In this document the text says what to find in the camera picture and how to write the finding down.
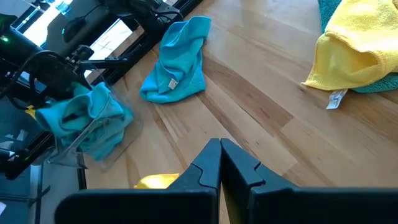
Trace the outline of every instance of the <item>wood grain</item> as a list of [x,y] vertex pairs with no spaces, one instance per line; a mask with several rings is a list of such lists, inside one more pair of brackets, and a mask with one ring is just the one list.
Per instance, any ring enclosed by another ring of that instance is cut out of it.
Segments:
[[[131,188],[149,174],[183,172],[210,138],[230,138],[298,185],[398,187],[397,92],[350,91],[327,111],[330,93],[300,84],[320,35],[316,0],[204,0],[187,19],[194,15],[212,19],[206,91],[144,102],[138,92],[156,46],[115,84],[141,115],[142,134],[106,173],[87,171],[89,188]],[[223,198],[220,214],[229,223]]]

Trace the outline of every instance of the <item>teal towel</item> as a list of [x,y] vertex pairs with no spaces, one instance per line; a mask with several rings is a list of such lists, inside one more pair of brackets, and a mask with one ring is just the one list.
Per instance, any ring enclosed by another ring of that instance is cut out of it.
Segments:
[[195,16],[167,29],[160,41],[159,61],[140,90],[144,100],[170,103],[205,90],[201,47],[210,25],[209,17]]
[[122,141],[124,128],[133,120],[131,111],[110,94],[105,83],[91,91],[78,85],[74,98],[37,110],[35,117],[41,128],[52,132],[66,146],[95,120],[79,147],[95,161],[102,160]]
[[[326,25],[340,2],[341,0],[318,0],[322,33],[325,32]],[[370,85],[353,88],[353,90],[358,93],[378,93],[396,89],[398,89],[398,73],[390,73]]]

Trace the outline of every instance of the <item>blue microfiber cloth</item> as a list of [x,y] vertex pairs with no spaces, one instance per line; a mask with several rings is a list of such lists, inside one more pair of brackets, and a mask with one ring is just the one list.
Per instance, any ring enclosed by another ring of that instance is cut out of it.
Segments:
[[[321,15],[322,33],[325,32],[331,16],[337,9],[341,0],[318,0],[319,12]],[[378,93],[382,91],[390,91],[398,89],[398,73],[390,73],[384,78],[367,86],[353,88],[358,93]]]
[[170,103],[205,90],[201,47],[210,25],[209,17],[195,16],[167,29],[160,41],[159,61],[140,90],[144,100]]
[[91,91],[78,85],[74,95],[70,100],[37,110],[36,120],[41,128],[52,132],[66,146],[95,120],[79,147],[95,161],[102,160],[122,141],[124,128],[134,116],[111,96],[105,83],[99,83]]

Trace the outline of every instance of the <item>wooden table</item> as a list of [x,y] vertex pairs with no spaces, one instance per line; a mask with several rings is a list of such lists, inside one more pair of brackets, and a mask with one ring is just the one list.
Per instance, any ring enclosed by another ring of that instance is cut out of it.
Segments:
[[[300,186],[398,186],[398,93],[349,92],[327,111],[330,93],[300,84],[320,36],[316,0],[204,0],[194,15],[213,20],[203,46],[206,91],[167,105],[143,101],[156,46],[115,84],[141,115],[142,133],[109,171],[86,172],[89,189],[183,172],[210,138],[232,139]],[[220,215],[229,222],[224,202]]]

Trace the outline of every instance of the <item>yellow object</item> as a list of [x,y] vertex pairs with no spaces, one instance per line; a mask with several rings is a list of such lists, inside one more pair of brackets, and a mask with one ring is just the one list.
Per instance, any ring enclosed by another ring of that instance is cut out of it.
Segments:
[[366,86],[398,72],[398,0],[342,0],[319,37],[304,85]]
[[135,189],[166,189],[170,184],[178,179],[180,174],[157,174],[142,178]]
[[36,110],[33,110],[33,106],[32,105],[28,106],[27,110],[25,110],[25,113],[31,115],[33,117],[33,119],[36,119],[35,112],[36,112]]

